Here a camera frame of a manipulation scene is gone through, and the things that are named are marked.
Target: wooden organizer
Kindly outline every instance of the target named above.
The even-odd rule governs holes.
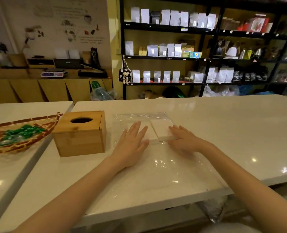
[[[104,111],[68,112],[52,132],[60,157],[104,153]]]

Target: metal shelving unit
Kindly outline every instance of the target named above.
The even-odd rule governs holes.
[[[287,83],[275,83],[271,82],[280,64],[287,64],[287,61],[282,60],[286,50],[287,50],[287,35],[274,33],[278,23],[280,21],[281,15],[287,15],[287,3],[283,2],[269,2],[263,0],[161,0],[161,1],[171,1],[180,3],[190,3],[206,6],[206,13],[209,14],[212,7],[219,7],[219,17],[215,29],[206,28],[193,28],[193,27],[179,27],[170,25],[160,25],[160,24],[146,24],[146,23],[134,23],[124,21],[124,0],[120,0],[120,20],[121,20],[121,54],[125,55],[125,30],[141,30],[141,31],[157,31],[157,32],[169,32],[169,33],[187,33],[187,34],[200,34],[201,39],[199,42],[198,51],[201,52],[204,45],[204,39],[206,35],[213,36],[211,50],[208,58],[177,58],[177,57],[153,57],[153,56],[141,56],[141,55],[125,55],[125,59],[150,59],[150,60],[183,60],[183,61],[194,61],[195,70],[198,70],[199,62],[206,62],[206,72],[204,74],[203,83],[131,83],[128,86],[138,86],[138,85],[149,85],[149,86],[169,86],[169,85],[186,85],[190,86],[190,91],[193,90],[194,86],[201,86],[200,97],[203,95],[205,85],[280,85],[287,86]],[[256,11],[264,13],[274,13],[275,18],[273,21],[273,26],[269,33],[252,33],[244,31],[230,31],[220,29],[221,21],[226,8],[240,9],[247,11]],[[217,46],[217,41],[219,36],[228,37],[242,37],[242,38],[253,38],[253,39],[264,39],[265,45],[268,45],[271,40],[285,40],[284,47],[281,50],[279,57],[276,60],[232,60],[232,59],[214,59],[213,52]],[[219,61],[225,63],[238,63],[238,62],[251,62],[251,63],[272,63],[275,64],[267,82],[233,82],[233,83],[204,83],[207,79],[208,70],[210,68],[211,62]],[[123,99],[126,99],[126,84],[123,84]]]

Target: person's left hand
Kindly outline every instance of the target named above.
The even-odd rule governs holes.
[[[110,156],[116,162],[120,169],[133,166],[138,162],[142,153],[149,145],[149,140],[141,141],[148,129],[145,126],[140,132],[141,122],[135,122],[129,129],[124,130],[118,144],[116,145],[112,155]]]

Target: forearm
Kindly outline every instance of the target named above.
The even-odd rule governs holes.
[[[120,167],[105,158],[96,168],[37,211],[13,233],[64,233],[84,215]]]
[[[214,145],[201,152],[268,232],[287,233],[287,201]]]

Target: hand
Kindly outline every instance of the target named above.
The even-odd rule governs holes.
[[[142,156],[142,153],[149,145],[149,140],[141,141],[145,136],[148,127],[145,126],[138,132],[140,124],[140,121],[135,122],[130,127],[129,131],[123,131],[118,144],[110,156],[110,158],[119,165],[121,170],[137,163]]]
[[[176,125],[173,125],[172,127],[168,128],[176,138],[176,140],[168,141],[168,143],[176,151],[203,153],[208,147],[213,145],[208,141],[196,137],[192,132],[188,131],[183,126],[177,127]]]

